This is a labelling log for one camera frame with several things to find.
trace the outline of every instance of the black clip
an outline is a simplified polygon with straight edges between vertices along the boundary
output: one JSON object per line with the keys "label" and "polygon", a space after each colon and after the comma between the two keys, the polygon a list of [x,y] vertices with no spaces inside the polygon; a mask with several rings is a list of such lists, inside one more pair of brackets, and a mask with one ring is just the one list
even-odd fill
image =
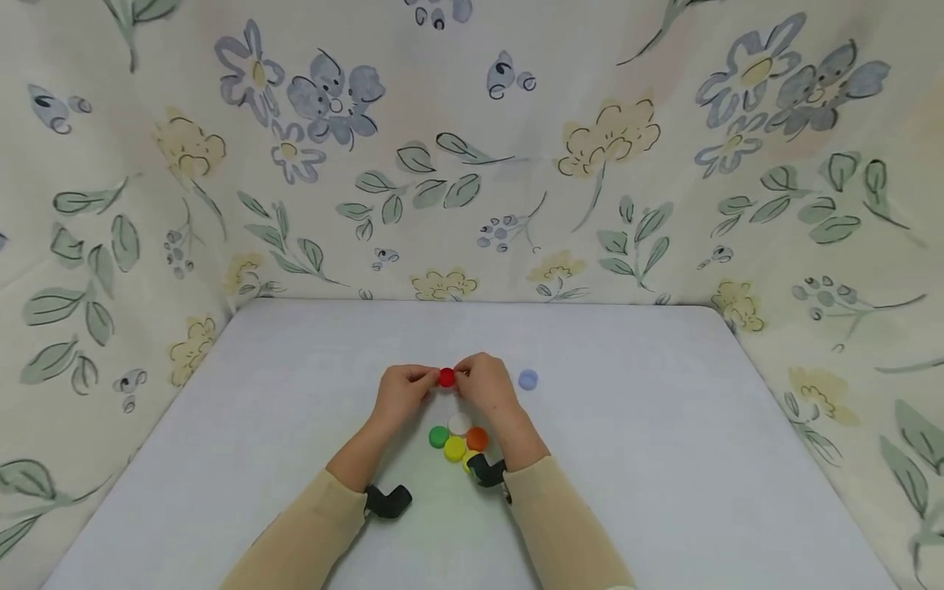
{"label": "black clip", "polygon": [[413,495],[410,490],[402,485],[394,488],[390,496],[385,496],[376,485],[371,483],[367,486],[367,510],[376,514],[379,518],[394,519],[400,518],[407,507],[413,502]]}

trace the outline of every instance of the floral fabric backdrop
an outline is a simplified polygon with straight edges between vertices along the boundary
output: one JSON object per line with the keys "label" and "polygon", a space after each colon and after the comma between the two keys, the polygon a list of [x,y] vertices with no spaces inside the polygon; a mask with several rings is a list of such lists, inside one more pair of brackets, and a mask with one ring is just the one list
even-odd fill
{"label": "floral fabric backdrop", "polygon": [[897,583],[944,588],[940,3],[0,15],[0,585],[291,296],[712,306]]}

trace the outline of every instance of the sleeve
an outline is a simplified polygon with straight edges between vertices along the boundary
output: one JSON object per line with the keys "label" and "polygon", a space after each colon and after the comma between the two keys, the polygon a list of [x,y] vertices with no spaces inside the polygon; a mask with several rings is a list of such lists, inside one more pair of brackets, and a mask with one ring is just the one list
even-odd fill
{"label": "sleeve", "polygon": [[505,485],[545,590],[633,587],[610,537],[553,457],[505,473]]}
{"label": "sleeve", "polygon": [[321,471],[262,532],[220,590],[315,590],[364,522],[367,494]]}

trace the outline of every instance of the right hand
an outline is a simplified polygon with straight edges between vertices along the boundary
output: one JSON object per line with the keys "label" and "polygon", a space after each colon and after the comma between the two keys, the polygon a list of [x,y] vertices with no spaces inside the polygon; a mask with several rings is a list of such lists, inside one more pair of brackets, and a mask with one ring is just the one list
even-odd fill
{"label": "right hand", "polygon": [[490,421],[521,409],[508,369],[501,359],[480,352],[462,359],[455,370],[459,396]]}

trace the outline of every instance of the blue flower print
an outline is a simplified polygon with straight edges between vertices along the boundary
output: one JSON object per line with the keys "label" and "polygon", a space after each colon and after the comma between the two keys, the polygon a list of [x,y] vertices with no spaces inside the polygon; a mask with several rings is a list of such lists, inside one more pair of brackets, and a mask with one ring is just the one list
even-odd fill
{"label": "blue flower print", "polygon": [[285,70],[262,53],[262,37],[256,21],[249,19],[243,31],[245,43],[224,37],[213,49],[216,57],[232,72],[220,78],[220,95],[228,105],[248,104],[262,126],[280,115],[273,88],[285,81]]}
{"label": "blue flower print", "polygon": [[273,121],[272,134],[279,141],[278,145],[272,148],[272,161],[282,167],[285,181],[295,184],[295,179],[298,178],[302,182],[315,182],[318,179],[315,165],[328,157],[320,149],[299,147],[305,141],[305,129],[298,123],[290,123],[282,129],[278,121]]}
{"label": "blue flower print", "polygon": [[725,143],[706,147],[695,155],[695,163],[707,166],[704,176],[708,178],[718,170],[721,174],[730,174],[741,165],[741,159],[753,154],[763,145],[763,140],[756,137],[747,137],[764,126],[767,114],[759,113],[748,119],[748,115],[741,115],[728,126]]}
{"label": "blue flower print", "polygon": [[728,51],[728,70],[715,72],[705,80],[695,102],[711,105],[706,121],[709,128],[724,125],[734,117],[739,106],[751,112],[764,99],[767,82],[789,74],[800,65],[796,51],[787,51],[806,23],[806,13],[798,12],[775,26],[767,42],[751,31],[739,37]]}
{"label": "blue flower print", "polygon": [[355,133],[361,137],[377,133],[377,124],[367,116],[367,108],[387,89],[380,84],[376,69],[359,65],[345,81],[345,71],[338,62],[321,51],[312,61],[311,75],[311,79],[295,76],[288,96],[298,116],[312,121],[308,135],[313,142],[323,143],[331,134],[339,144],[350,144],[353,150]]}
{"label": "blue flower print", "polygon": [[870,61],[853,71],[857,57],[855,41],[849,40],[826,56],[819,67],[800,68],[781,87],[777,96],[781,111],[767,122],[767,131],[782,126],[791,140],[807,126],[814,131],[828,131],[839,122],[840,106],[880,93],[891,66],[884,61]]}

